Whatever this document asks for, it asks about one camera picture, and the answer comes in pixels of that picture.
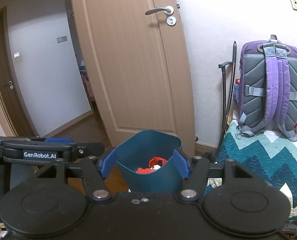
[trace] trash bin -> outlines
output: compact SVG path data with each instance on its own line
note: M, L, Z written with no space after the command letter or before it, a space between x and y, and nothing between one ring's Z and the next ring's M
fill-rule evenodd
M173 135L145 130L137 133L116 150L117 166L132 192L175 192L182 186L182 177L173 164L173 150L182 148L182 142ZM153 157L167 162L149 174L136 173L147 168Z

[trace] purple backpack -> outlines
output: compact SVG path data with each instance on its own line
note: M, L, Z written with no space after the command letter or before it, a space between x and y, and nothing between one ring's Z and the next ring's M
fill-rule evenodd
M237 137L278 129L297 141L297 48L280 43L275 35L269 41L248 42L242 48L240 72L234 92Z

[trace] door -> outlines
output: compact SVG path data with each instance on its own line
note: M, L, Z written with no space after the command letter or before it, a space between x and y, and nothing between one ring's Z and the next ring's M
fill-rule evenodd
M9 119L18 136L35 136L20 103L17 82L12 78L7 54L6 7L0 10L0 93Z
M95 100L113 146L154 129L177 135L194 155L194 109L176 0L72 0ZM163 11L172 6L176 24Z

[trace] bolt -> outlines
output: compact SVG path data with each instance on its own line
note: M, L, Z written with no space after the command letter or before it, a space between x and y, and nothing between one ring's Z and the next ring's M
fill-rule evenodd
M132 199L131 201L133 204L140 204L141 201L139 199Z
M197 196L197 193L193 189L185 189L181 191L181 195L185 198L193 198Z
M143 197L143 198L141 198L141 201L142 202L149 202L149 199L147 197Z
M104 189L98 189L96 191L93 192L93 196L95 198L106 198L109 196L108 191L104 190Z

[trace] blue gripper pad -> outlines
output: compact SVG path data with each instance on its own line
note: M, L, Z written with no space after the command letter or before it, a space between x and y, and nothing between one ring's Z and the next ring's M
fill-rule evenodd
M73 143L71 138L46 138L45 142Z
M188 160L186 155L183 156L183 152L180 149L174 149L173 151L173 163L177 168L177 171L180 173L183 179L188 179L190 175Z
M106 179L113 169L114 165L116 164L116 151L112 149L106 153L104 153L101 157L98 158L98 167L100 168L99 173L102 179Z

